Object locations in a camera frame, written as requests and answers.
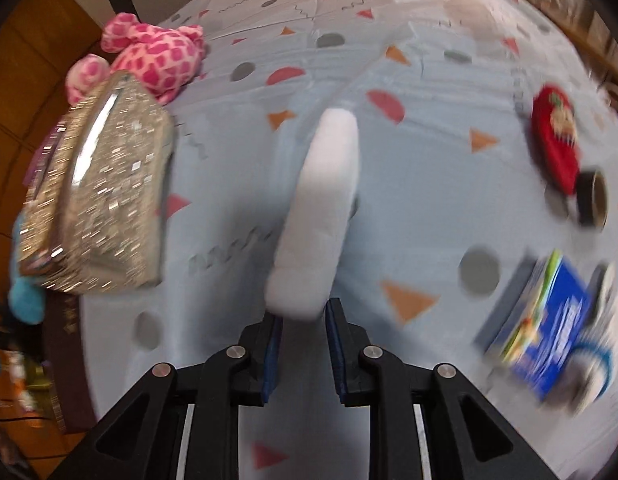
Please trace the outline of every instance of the silver screw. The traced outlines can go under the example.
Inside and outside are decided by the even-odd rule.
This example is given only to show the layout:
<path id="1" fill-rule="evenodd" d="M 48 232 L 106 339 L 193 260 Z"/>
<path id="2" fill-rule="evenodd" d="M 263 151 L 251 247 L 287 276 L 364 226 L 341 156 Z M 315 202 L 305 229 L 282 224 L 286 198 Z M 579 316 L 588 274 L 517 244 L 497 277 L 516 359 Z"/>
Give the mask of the silver screw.
<path id="1" fill-rule="evenodd" d="M 167 363 L 158 363 L 151 369 L 151 373 L 156 377 L 166 377 L 171 373 L 171 367 Z"/>
<path id="2" fill-rule="evenodd" d="M 362 351 L 362 353 L 370 359 L 378 359 L 379 357 L 382 357 L 383 349 L 380 348 L 380 346 L 369 345 L 365 346 L 365 349 Z"/>
<path id="3" fill-rule="evenodd" d="M 440 365 L 438 367 L 438 375 L 440 375 L 440 377 L 444 377 L 445 379 L 451 379 L 455 376 L 455 368 L 448 364 Z"/>
<path id="4" fill-rule="evenodd" d="M 233 345 L 233 346 L 230 346 L 227 349 L 227 355 L 231 359 L 240 359 L 246 353 L 247 353 L 247 351 L 244 349 L 244 347 L 242 347 L 240 345 Z"/>

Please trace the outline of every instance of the black zigzag line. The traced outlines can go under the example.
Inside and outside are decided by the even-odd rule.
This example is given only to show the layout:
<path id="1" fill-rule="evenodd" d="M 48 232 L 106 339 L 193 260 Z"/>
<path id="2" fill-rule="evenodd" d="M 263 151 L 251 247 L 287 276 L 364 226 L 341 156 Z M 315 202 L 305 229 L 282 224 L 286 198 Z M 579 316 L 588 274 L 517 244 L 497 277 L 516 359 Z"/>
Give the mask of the black zigzag line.
<path id="1" fill-rule="evenodd" d="M 241 238 L 236 238 L 231 245 L 225 250 L 220 246 L 213 247 L 208 253 L 207 257 L 202 258 L 202 261 L 198 263 L 198 255 L 193 256 L 189 260 L 189 271 L 191 273 L 195 272 L 196 267 L 201 267 L 203 270 L 210 269 L 214 265 L 217 264 L 226 264 L 233 257 L 237 256 L 239 253 L 242 253 L 249 245 L 251 245 L 252 241 L 256 240 L 257 242 L 266 242 L 271 238 L 273 232 L 265 233 L 259 227 L 254 227 L 247 234 L 246 238 L 242 240 Z"/>
<path id="2" fill-rule="evenodd" d="M 221 10 L 218 10 L 218 14 L 220 14 L 220 12 L 225 12 L 225 10 L 233 9 L 233 7 L 237 7 L 237 6 L 239 6 L 240 4 L 243 4 L 244 2 L 248 2 L 248 1 L 249 1 L 249 0 L 243 0 L 243 1 L 241 1 L 241 2 L 238 2 L 237 4 L 230 5 L 230 6 L 229 6 L 229 7 L 227 7 L 226 9 L 221 9 Z"/>
<path id="3" fill-rule="evenodd" d="M 369 0 L 360 0 L 359 2 L 352 2 L 351 5 L 342 7 L 342 10 L 353 9 L 354 7 L 359 7 L 361 5 L 364 5 L 364 3 L 367 2 L 367 1 L 369 1 Z"/>
<path id="4" fill-rule="evenodd" d="M 306 16 L 307 18 L 309 17 L 309 14 L 307 14 L 304 10 L 298 9 L 298 5 L 297 4 L 294 6 L 294 9 L 297 10 L 298 12 L 300 12 L 300 15 Z"/>

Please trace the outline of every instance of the red object with cartoon print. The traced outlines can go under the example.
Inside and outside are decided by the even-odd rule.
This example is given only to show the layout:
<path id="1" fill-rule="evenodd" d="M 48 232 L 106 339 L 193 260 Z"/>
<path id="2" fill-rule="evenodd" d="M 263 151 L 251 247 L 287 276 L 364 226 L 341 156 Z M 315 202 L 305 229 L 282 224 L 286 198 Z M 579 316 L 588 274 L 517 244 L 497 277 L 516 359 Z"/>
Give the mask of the red object with cartoon print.
<path id="1" fill-rule="evenodd" d="M 542 87 L 534 99 L 531 125 L 554 183 L 567 196 L 573 195 L 580 173 L 574 107 L 558 86 Z"/>

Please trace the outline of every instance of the blue plush toy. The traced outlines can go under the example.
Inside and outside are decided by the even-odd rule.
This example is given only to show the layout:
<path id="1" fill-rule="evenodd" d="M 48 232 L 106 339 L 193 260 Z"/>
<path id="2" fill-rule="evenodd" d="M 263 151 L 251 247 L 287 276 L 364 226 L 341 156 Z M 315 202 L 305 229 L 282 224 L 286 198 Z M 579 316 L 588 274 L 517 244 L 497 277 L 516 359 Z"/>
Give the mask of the blue plush toy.
<path id="1" fill-rule="evenodd" d="M 20 224 L 22 213 L 16 218 L 11 234 L 13 245 L 9 261 L 11 288 L 9 290 L 9 307 L 15 317 L 29 325 L 42 323 L 44 319 L 44 288 L 38 286 L 29 276 L 20 276 L 16 255 L 20 241 Z"/>

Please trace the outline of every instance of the shiny gold bag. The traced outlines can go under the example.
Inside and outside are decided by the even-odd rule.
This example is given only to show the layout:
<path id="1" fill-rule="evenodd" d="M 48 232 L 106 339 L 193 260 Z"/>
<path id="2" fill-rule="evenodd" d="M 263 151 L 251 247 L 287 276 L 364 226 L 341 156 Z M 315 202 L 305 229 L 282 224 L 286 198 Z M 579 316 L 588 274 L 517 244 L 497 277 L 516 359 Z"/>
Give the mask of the shiny gold bag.
<path id="1" fill-rule="evenodd" d="M 71 107 L 45 143 L 26 196 L 22 275 L 73 294 L 157 283 L 174 130 L 124 70 Z"/>

